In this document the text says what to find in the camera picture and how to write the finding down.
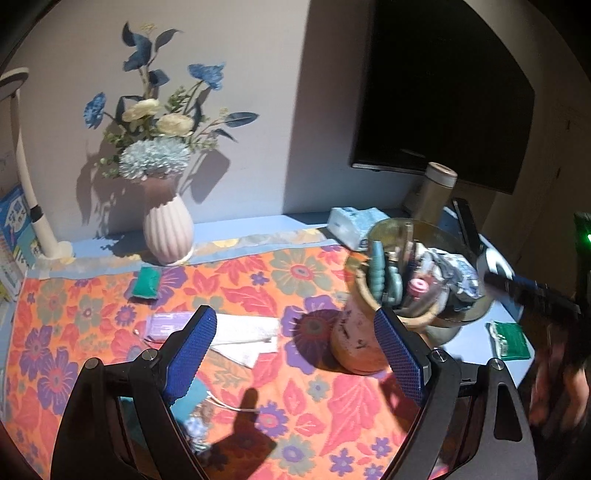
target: teal cleaning brush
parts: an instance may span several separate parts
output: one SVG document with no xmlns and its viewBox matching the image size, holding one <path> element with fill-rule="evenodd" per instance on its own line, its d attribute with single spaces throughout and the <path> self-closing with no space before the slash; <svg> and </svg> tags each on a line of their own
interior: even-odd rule
<svg viewBox="0 0 591 480">
<path fill-rule="evenodd" d="M 384 295 L 386 259 L 382 242 L 372 241 L 369 251 L 368 287 L 372 297 L 380 305 Z"/>
</svg>

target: tv screen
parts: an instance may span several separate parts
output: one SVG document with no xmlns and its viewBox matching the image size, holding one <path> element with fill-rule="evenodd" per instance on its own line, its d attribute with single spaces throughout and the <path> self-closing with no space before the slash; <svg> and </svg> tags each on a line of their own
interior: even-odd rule
<svg viewBox="0 0 591 480">
<path fill-rule="evenodd" d="M 463 0 L 374 0 L 352 166 L 423 172 L 512 193 L 530 136 L 534 89 Z"/>
</svg>

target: tissue pack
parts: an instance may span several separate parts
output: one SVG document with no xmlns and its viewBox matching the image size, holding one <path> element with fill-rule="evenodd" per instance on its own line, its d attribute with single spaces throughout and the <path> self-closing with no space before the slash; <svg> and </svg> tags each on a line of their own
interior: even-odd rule
<svg viewBox="0 0 591 480">
<path fill-rule="evenodd" d="M 360 252 L 368 247 L 367 236 L 372 227 L 387 218 L 388 215 L 377 208 L 333 208 L 327 228 L 347 248 Z"/>
</svg>

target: orange floral cloth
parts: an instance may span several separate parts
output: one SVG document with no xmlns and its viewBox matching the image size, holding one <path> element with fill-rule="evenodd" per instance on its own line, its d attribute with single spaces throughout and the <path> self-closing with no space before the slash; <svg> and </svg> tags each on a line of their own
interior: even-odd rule
<svg viewBox="0 0 591 480">
<path fill-rule="evenodd" d="M 137 274 L 88 280 L 27 279 L 9 350 L 6 428 L 47 479 L 57 430 L 84 361 L 135 358 L 154 312 L 196 310 L 277 317 L 279 352 L 253 369 L 209 352 L 198 376 L 238 406 L 255 394 L 257 419 L 216 409 L 207 472 L 215 479 L 378 480 L 417 409 L 391 374 L 345 373 L 330 353 L 330 329 L 347 298 L 341 247 L 288 249 L 164 270 L 154 304 L 130 300 Z"/>
</svg>

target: blue gripper pad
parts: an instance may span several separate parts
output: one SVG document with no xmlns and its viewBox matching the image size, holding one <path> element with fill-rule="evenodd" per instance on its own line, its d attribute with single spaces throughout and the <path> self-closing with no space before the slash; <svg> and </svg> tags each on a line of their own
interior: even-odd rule
<svg viewBox="0 0 591 480">
<path fill-rule="evenodd" d="M 184 340 L 178 347 L 176 355 L 168 364 L 166 384 L 162 392 L 164 401 L 171 406 L 179 398 L 184 397 L 189 391 L 195 373 L 199 369 L 203 357 L 213 340 L 217 330 L 216 312 L 211 307 L 202 306 L 189 320 L 185 328 L 173 335 L 181 334 L 183 337 L 175 338 L 176 341 Z"/>
<path fill-rule="evenodd" d="M 425 399 L 425 385 L 430 377 L 427 345 L 424 342 L 424 348 L 407 345 L 409 332 L 394 312 L 390 310 L 386 313 L 383 308 L 375 313 L 374 333 L 404 395 L 421 407 Z"/>
</svg>

